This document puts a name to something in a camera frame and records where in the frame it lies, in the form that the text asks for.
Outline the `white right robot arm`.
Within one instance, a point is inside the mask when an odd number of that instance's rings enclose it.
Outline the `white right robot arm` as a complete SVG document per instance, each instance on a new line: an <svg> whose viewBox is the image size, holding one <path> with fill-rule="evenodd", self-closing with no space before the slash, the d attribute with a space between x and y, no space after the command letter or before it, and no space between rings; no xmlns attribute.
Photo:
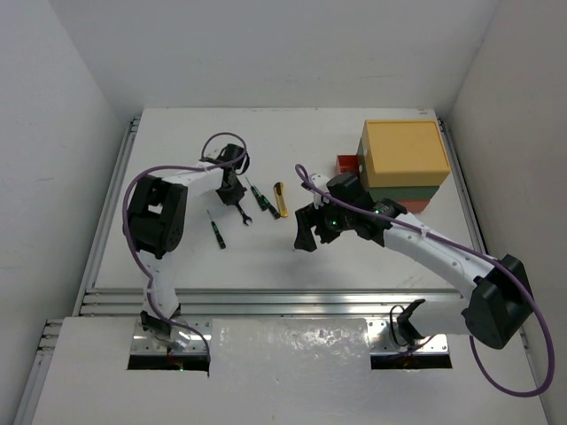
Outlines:
<svg viewBox="0 0 567 425"><path fill-rule="evenodd" d="M314 195L295 212L297 250L312 252L346 231L396 251L427 268L460 294L457 301L423 298L402 309L392 325L399 344L414 345L435 334L462 334L500 350L532 314L525 300L531 289L523 263L511 255L483 258L430 230L403 205L375 200L351 173L327 178L296 168L302 187Z"/></svg>

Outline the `green drawer box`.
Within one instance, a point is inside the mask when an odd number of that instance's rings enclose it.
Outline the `green drawer box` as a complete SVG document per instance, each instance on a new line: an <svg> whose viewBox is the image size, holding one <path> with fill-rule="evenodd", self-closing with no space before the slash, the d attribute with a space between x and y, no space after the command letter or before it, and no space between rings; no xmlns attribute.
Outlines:
<svg viewBox="0 0 567 425"><path fill-rule="evenodd" d="M357 149L358 165L363 165L363 171L359 173L362 186L374 200L389 198L393 201L407 200L429 200L438 192L439 186L400 186L400 187L371 187L366 171L365 158L363 156L362 140L359 141Z"/></svg>

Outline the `red bottom drawer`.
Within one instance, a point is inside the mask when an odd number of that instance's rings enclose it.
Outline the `red bottom drawer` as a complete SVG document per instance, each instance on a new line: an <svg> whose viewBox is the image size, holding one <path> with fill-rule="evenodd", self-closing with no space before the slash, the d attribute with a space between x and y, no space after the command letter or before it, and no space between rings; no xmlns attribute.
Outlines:
<svg viewBox="0 0 567 425"><path fill-rule="evenodd" d="M358 172L358 160L356 155L337 155L335 174L342 173L352 173L359 176ZM410 213L422 213L426 207L429 205L431 199L429 200L407 200L407 201L395 201L398 204L404 206Z"/></svg>

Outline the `yellow utility knife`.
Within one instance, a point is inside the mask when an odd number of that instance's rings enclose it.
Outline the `yellow utility knife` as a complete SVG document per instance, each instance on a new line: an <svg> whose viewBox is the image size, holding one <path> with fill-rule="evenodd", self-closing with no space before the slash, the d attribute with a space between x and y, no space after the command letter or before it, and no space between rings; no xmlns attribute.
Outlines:
<svg viewBox="0 0 567 425"><path fill-rule="evenodd" d="M274 193L275 193L275 197L276 197L277 209L278 209L280 216L283 217L283 218L287 218L288 217L288 208L287 208L287 205L285 203L284 184L282 182L277 182L274 185Z"/></svg>

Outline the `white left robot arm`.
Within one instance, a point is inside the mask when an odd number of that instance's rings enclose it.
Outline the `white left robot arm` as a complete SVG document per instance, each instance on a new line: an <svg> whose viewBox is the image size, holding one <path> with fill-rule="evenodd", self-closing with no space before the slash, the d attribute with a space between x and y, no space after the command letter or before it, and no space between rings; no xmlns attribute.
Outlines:
<svg viewBox="0 0 567 425"><path fill-rule="evenodd" d="M240 205L246 188L238 180L249 162L243 144L229 143L217 157L202 156L194 166L154 166L127 187L122 229L136 264L148 278L142 328L172 349L184 349L193 335L204 337L182 320L175 284L164 275L171 253L183 239L187 204L214 192L224 205L236 207L249 225L252 219Z"/></svg>

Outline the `silver wrench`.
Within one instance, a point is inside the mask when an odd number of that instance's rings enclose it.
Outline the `silver wrench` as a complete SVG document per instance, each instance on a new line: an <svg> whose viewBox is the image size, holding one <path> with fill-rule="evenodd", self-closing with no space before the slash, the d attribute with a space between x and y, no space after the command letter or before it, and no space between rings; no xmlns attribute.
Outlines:
<svg viewBox="0 0 567 425"><path fill-rule="evenodd" d="M240 216L242 217L242 222L245 226L249 226L253 223L252 218L245 212L244 208L239 204L235 203L235 207L237 208Z"/></svg>

